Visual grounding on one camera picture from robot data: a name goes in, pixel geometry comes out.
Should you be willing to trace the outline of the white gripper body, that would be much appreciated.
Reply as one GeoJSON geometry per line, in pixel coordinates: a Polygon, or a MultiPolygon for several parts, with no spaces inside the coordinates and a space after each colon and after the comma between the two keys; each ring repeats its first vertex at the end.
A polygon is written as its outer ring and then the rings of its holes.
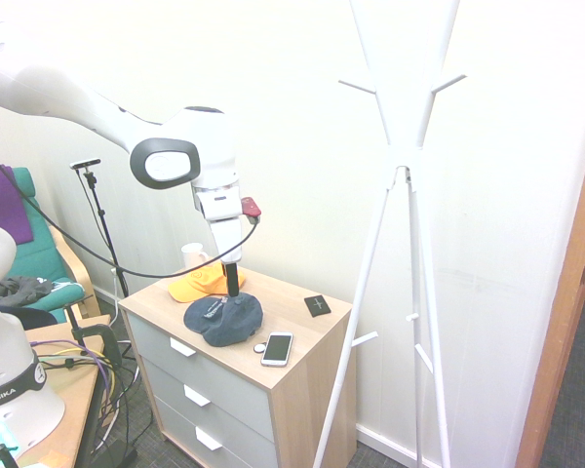
{"type": "Polygon", "coordinates": [[[242,225],[239,217],[210,221],[218,255],[223,264],[237,263],[242,258],[242,225]]]}

